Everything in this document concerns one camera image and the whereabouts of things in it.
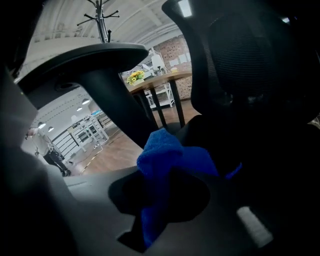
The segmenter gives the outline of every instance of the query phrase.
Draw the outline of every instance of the blue microfiber cloth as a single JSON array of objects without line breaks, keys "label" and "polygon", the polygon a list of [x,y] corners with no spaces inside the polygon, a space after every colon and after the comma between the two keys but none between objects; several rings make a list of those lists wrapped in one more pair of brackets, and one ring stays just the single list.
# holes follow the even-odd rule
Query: blue microfiber cloth
[{"label": "blue microfiber cloth", "polygon": [[[141,210],[143,240],[146,248],[157,239],[165,229],[168,208],[169,172],[172,167],[203,172],[219,176],[217,168],[207,150],[197,146],[182,146],[179,140],[164,128],[154,131],[137,159],[137,167],[143,173],[149,196],[153,204]],[[231,177],[241,169],[240,166],[225,176]]]}]

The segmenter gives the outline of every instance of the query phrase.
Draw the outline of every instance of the desk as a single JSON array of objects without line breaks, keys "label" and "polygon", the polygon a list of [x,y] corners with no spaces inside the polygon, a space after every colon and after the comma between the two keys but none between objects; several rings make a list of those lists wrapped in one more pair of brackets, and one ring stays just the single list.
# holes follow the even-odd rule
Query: desk
[{"label": "desk", "polygon": [[139,83],[135,86],[131,86],[128,89],[131,94],[138,94],[140,96],[140,99],[141,99],[143,108],[146,112],[146,115],[148,116],[148,118],[151,121],[156,123],[154,115],[152,114],[152,110],[150,109],[147,97],[144,92],[145,89],[149,89],[152,94],[152,98],[153,98],[154,104],[156,106],[156,110],[159,113],[161,123],[164,128],[167,128],[167,123],[166,123],[164,114],[161,110],[161,106],[160,106],[159,100],[157,98],[155,88],[169,82],[170,86],[171,86],[171,91],[172,91],[172,95],[174,98],[174,102],[175,102],[176,111],[178,113],[180,126],[182,128],[183,126],[185,126],[186,123],[185,123],[184,112],[182,110],[182,106],[181,106],[181,102],[180,102],[180,98],[179,98],[176,80],[179,80],[182,78],[187,78],[190,76],[192,76],[191,71],[179,71],[179,72],[173,72],[173,73],[169,73],[169,74],[163,74],[163,75],[159,75],[159,76],[153,77],[151,79],[148,79],[148,80],[146,80],[142,83]]}]

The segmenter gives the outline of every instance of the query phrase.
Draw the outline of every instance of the person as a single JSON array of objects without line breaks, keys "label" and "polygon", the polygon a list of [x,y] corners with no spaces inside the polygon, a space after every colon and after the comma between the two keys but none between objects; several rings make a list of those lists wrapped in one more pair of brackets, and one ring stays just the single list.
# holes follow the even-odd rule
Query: person
[{"label": "person", "polygon": [[39,128],[30,128],[26,134],[36,147],[35,155],[41,155],[49,165],[57,166],[63,177],[70,176],[71,171],[64,165],[62,158],[50,138],[40,131]]}]

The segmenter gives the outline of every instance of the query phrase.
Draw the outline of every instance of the table leg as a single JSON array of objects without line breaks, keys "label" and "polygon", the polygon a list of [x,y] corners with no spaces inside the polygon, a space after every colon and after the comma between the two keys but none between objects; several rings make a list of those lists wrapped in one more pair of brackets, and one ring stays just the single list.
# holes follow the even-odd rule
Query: table leg
[{"label": "table leg", "polygon": [[174,98],[176,111],[178,113],[180,125],[181,125],[181,128],[182,128],[182,127],[184,127],[186,125],[186,122],[185,122],[184,112],[183,112],[182,106],[181,106],[181,101],[180,101],[180,97],[179,97],[176,81],[175,80],[171,80],[170,81],[170,86],[171,86],[171,91],[172,91],[172,95],[173,95],[173,98]]},{"label": "table leg", "polygon": [[139,96],[139,98],[141,100],[141,104],[142,104],[142,107],[146,113],[146,116],[158,127],[156,119],[154,117],[154,114],[152,113],[152,110],[150,108],[145,91],[141,90],[137,93],[137,95]]},{"label": "table leg", "polygon": [[159,117],[160,117],[161,123],[162,123],[164,128],[167,128],[167,123],[166,123],[166,120],[165,120],[165,117],[164,117],[164,113],[162,112],[162,109],[161,109],[161,106],[160,106],[160,103],[159,103],[155,88],[150,88],[150,92],[151,92],[151,95],[152,95],[153,102],[154,102],[154,104],[156,106],[156,110],[159,113]]}]

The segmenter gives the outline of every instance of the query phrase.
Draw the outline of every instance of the red brick wall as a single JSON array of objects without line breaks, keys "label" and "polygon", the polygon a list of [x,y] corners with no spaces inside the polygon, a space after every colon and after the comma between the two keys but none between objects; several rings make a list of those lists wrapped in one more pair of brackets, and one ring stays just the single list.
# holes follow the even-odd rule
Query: red brick wall
[{"label": "red brick wall", "polygon": [[[191,62],[180,63],[179,55],[189,52],[187,42],[183,35],[179,35],[154,47],[154,50],[161,53],[164,64],[168,70],[171,70],[170,61],[178,59],[179,64],[175,65],[178,71],[191,70]],[[192,77],[180,79],[176,83],[180,99],[189,99],[191,97]]]}]

